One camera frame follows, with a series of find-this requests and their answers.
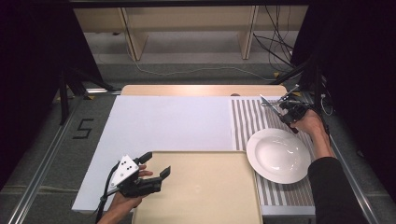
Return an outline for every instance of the person's left hand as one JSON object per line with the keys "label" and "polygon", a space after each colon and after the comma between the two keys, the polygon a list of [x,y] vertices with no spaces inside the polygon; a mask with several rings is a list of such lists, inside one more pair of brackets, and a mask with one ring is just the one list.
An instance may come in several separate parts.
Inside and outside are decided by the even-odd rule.
{"label": "person's left hand", "polygon": [[[151,171],[146,171],[146,165],[139,165],[139,176],[152,175]],[[142,203],[142,199],[146,196],[140,196],[137,198],[125,198],[117,192],[114,195],[113,201],[111,202],[110,207],[108,208],[105,215],[100,219],[100,224],[110,224],[110,223],[118,223],[121,221],[128,213],[139,204]]]}

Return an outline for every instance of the floor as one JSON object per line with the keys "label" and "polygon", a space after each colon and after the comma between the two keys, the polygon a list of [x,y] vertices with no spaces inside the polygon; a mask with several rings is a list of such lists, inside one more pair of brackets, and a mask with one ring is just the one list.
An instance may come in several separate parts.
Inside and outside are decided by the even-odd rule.
{"label": "floor", "polygon": [[[292,45],[298,32],[288,32],[286,42]],[[271,32],[257,33],[272,37]],[[129,56],[123,34],[86,34],[92,54],[104,76],[114,86],[126,84],[266,84],[274,79],[274,73],[290,68],[260,47],[254,41],[248,60],[242,60],[236,33],[153,33],[149,35],[141,60],[133,62]],[[266,46],[271,42],[263,40]],[[274,43],[280,58],[287,60]],[[290,89],[298,78],[285,82]],[[96,88],[91,83],[87,88]],[[37,195],[33,196],[27,212],[21,216],[25,223],[93,223],[94,216],[71,211],[79,185],[91,162],[91,157],[100,139],[106,118],[115,100],[115,95],[95,95],[91,99],[73,98],[70,105],[73,118],[66,129],[60,127],[61,107],[55,96],[48,118],[41,127],[35,143],[26,151],[19,166],[0,193],[0,223],[7,223],[17,208],[23,193],[32,184],[33,176],[49,149],[57,148],[44,173]],[[90,136],[78,139],[78,130],[83,120],[92,128]],[[349,137],[348,128],[334,112],[326,116],[332,138],[340,148],[346,163],[354,175],[363,195],[373,209],[377,223],[396,223],[396,205],[383,189],[381,183],[364,158],[357,156],[356,144]],[[59,132],[65,136],[56,139]],[[308,217],[265,217],[266,223],[315,223]],[[122,223],[130,223],[125,218]]]}

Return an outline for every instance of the person's hand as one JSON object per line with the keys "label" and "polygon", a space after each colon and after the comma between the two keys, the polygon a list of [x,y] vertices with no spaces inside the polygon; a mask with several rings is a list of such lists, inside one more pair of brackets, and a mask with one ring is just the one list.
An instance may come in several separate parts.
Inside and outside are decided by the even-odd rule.
{"label": "person's hand", "polygon": [[290,125],[291,128],[297,128],[298,130],[312,135],[314,133],[324,132],[323,122],[319,115],[313,110],[307,110],[302,119],[297,122],[293,122]]}
{"label": "person's hand", "polygon": [[290,127],[297,128],[308,133],[314,143],[315,159],[322,157],[334,157],[330,147],[329,135],[327,135],[320,116],[313,110],[307,110],[302,119],[293,122]]}
{"label": "person's hand", "polygon": [[[151,171],[146,171],[146,165],[139,165],[139,176],[152,175]],[[110,207],[108,208],[105,215],[100,219],[98,223],[100,224],[110,224],[110,223],[118,223],[120,222],[129,212],[139,204],[142,203],[142,200],[146,196],[140,196],[137,198],[125,198],[117,192],[114,195],[113,201],[111,202]]]}

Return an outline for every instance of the gray carpet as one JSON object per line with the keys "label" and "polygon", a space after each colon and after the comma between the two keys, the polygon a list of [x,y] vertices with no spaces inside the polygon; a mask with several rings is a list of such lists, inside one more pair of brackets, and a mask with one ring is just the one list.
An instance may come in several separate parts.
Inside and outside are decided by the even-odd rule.
{"label": "gray carpet", "polygon": [[[176,71],[192,71],[202,67],[237,67],[248,70],[265,78],[273,78],[274,69],[269,64],[151,64],[142,65],[144,69],[159,73]],[[127,84],[267,84],[259,77],[240,72],[235,69],[204,70],[188,74],[169,76],[150,75],[139,72],[131,65],[100,65],[105,82],[115,87]],[[288,81],[285,85],[290,88],[297,78]],[[86,83],[87,88],[96,88]],[[49,172],[36,195],[34,203],[26,216],[24,223],[93,223],[94,216],[88,217],[71,211],[73,201],[77,196],[79,186],[89,167],[92,155],[96,149],[106,120],[114,103],[114,95],[97,95],[92,100],[83,100],[78,106],[70,128],[67,131],[61,148],[56,155]],[[83,119],[84,128],[90,128],[88,138],[78,139],[86,133],[78,131]],[[54,101],[48,118],[41,127],[35,143],[25,153],[20,165],[13,176],[8,180],[6,187],[0,193],[0,223],[7,223],[24,188],[30,183],[35,169],[39,166],[61,120],[60,102]],[[358,180],[363,192],[373,206],[380,223],[396,223],[396,206],[384,191],[381,183],[376,179],[366,161],[355,153],[357,147],[350,138],[348,128],[335,114],[326,117],[332,137],[345,156],[352,173]],[[308,223],[305,217],[264,218],[267,224],[272,223]],[[130,223],[125,218],[123,223]]]}

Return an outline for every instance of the human arm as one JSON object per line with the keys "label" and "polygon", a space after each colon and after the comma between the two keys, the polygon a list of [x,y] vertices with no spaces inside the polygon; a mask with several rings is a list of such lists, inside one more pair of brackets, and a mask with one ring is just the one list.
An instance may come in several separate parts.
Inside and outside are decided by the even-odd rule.
{"label": "human arm", "polygon": [[[152,175],[151,171],[146,171],[146,165],[139,165],[139,176]],[[114,195],[113,201],[105,215],[99,220],[99,224],[116,224],[119,223],[129,212],[142,203],[143,198],[125,198],[119,192]]]}
{"label": "human arm", "polygon": [[291,127],[308,133],[314,144],[316,160],[308,168],[308,177],[316,207],[316,222],[368,223],[340,161],[332,152],[329,135],[325,132],[320,116],[308,110]]}

